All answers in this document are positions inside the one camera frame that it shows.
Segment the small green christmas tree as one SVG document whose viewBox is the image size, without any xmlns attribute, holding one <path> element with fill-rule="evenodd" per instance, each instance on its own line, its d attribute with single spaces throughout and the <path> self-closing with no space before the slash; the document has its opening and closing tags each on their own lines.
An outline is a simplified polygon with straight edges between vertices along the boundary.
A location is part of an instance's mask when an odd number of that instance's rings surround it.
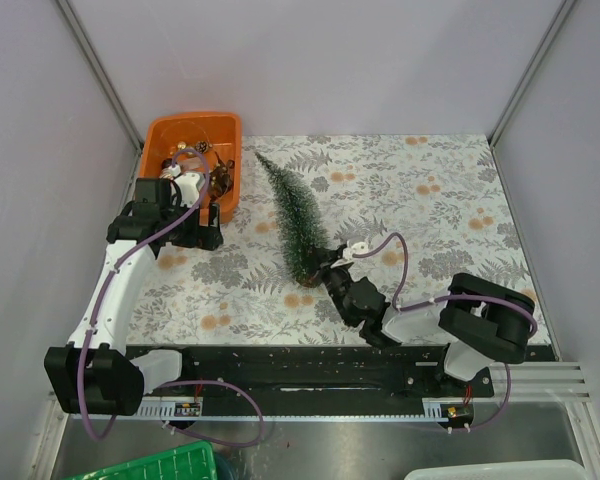
<svg viewBox="0 0 600 480">
<path fill-rule="evenodd" d="M 273 194 L 285 266 L 296 283 L 315 288 L 321 283 L 316 251 L 326 249 L 329 243 L 317 200 L 298 174 L 259 152 L 255 157 L 266 172 Z"/>
</svg>

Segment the white plastic container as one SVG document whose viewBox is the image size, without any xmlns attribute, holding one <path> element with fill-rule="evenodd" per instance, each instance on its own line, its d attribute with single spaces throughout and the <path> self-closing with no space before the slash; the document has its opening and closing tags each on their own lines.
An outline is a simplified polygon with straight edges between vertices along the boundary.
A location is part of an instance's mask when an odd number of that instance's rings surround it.
<svg viewBox="0 0 600 480">
<path fill-rule="evenodd" d="M 405 480 L 417 479 L 585 480 L 591 476 L 572 460 L 535 460 L 418 469 L 405 477 Z"/>
</svg>

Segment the green plastic crate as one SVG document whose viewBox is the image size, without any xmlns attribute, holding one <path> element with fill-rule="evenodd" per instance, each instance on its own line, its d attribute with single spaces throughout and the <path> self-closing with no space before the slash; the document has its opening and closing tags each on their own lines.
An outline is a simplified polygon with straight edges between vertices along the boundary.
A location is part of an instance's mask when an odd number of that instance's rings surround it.
<svg viewBox="0 0 600 480">
<path fill-rule="evenodd" d="M 218 473 L 211 445 L 208 442 L 199 441 L 76 475 L 73 476 L 73 479 L 217 480 Z"/>
</svg>

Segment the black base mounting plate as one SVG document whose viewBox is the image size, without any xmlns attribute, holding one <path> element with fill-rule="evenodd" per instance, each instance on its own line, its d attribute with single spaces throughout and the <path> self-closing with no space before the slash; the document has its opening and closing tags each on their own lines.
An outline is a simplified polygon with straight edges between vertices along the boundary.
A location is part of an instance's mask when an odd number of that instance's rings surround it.
<svg viewBox="0 0 600 480">
<path fill-rule="evenodd" d="M 255 401 L 287 396 L 307 400 L 448 399 L 408 392 L 426 369 L 436 367 L 443 347 L 365 346 L 183 346 L 180 386 L 157 389 L 156 397 L 233 398 L 248 393 Z M 488 369 L 472 383 L 472 397 L 491 399 Z"/>
</svg>

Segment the brown leaf decoration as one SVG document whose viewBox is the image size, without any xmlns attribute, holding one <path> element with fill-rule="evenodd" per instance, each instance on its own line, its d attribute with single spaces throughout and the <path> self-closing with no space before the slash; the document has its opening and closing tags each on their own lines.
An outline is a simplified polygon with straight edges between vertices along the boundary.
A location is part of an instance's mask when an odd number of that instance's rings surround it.
<svg viewBox="0 0 600 480">
<path fill-rule="evenodd" d="M 212 202 L 219 200 L 227 194 L 234 184 L 233 172 L 235 170 L 235 161 L 229 159 L 224 162 L 218 153 L 216 155 L 216 165 L 210 173 L 209 196 Z"/>
</svg>

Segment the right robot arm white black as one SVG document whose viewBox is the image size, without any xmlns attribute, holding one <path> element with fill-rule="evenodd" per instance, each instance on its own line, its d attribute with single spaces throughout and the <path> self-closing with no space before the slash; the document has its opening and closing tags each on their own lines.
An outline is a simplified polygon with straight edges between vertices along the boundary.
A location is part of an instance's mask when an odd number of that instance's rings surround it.
<svg viewBox="0 0 600 480">
<path fill-rule="evenodd" d="M 521 364 L 528 341 L 537 330 L 535 303 L 529 297 L 468 273 L 453 276 L 448 289 L 427 300 L 404 306 L 391 303 L 366 277 L 355 280 L 349 270 L 357 258 L 369 256 L 360 242 L 336 250 L 309 250 L 311 286 L 325 286 L 344 324 L 356 327 L 371 346 L 404 346 L 408 340 L 446 333 L 436 367 L 408 387 L 421 397 L 471 396 L 472 383 L 494 363 Z"/>
</svg>

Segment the floral patterned table mat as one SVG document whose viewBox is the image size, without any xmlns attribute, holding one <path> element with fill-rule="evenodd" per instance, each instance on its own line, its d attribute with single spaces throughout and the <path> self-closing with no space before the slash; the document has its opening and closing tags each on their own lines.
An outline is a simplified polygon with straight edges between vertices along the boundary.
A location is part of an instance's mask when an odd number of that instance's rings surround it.
<svg viewBox="0 0 600 480">
<path fill-rule="evenodd" d="M 140 344 L 357 344 L 323 288 L 285 269 L 259 152 L 298 174 L 331 246 L 363 238 L 356 262 L 385 295 L 438 295 L 468 272 L 535 293 L 487 141 L 480 135 L 260 136 L 243 141 L 241 198 L 214 252 L 165 247 L 133 310 Z"/>
</svg>

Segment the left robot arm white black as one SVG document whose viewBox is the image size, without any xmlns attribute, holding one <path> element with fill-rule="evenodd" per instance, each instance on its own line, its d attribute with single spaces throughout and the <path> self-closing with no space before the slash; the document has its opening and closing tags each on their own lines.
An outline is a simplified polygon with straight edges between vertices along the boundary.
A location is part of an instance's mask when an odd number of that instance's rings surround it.
<svg viewBox="0 0 600 480">
<path fill-rule="evenodd" d="M 44 358 L 64 412 L 131 416 L 163 384 L 176 395 L 194 389 L 197 372 L 181 353 L 158 349 L 130 359 L 126 339 L 135 302 L 163 246 L 213 251 L 222 245 L 219 205 L 210 204 L 207 222 L 200 222 L 205 191 L 199 172 L 137 180 L 134 198 L 108 226 L 102 271 L 82 319 L 66 346 L 49 348 Z"/>
</svg>

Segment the small gold ornament cluster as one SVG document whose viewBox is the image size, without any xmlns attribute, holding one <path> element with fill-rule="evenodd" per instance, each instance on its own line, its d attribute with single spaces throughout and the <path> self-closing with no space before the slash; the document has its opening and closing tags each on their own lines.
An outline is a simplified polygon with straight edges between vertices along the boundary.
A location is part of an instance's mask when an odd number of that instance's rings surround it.
<svg viewBox="0 0 600 480">
<path fill-rule="evenodd" d="M 172 148 L 171 153 L 175 154 L 176 152 L 181 150 L 189 150 L 189 155 L 192 155 L 192 150 L 194 150 L 195 152 L 198 152 L 200 154 L 205 154 L 211 148 L 212 144 L 204 140 L 198 141 L 195 144 L 189 144 L 187 142 L 180 141 Z"/>
</svg>

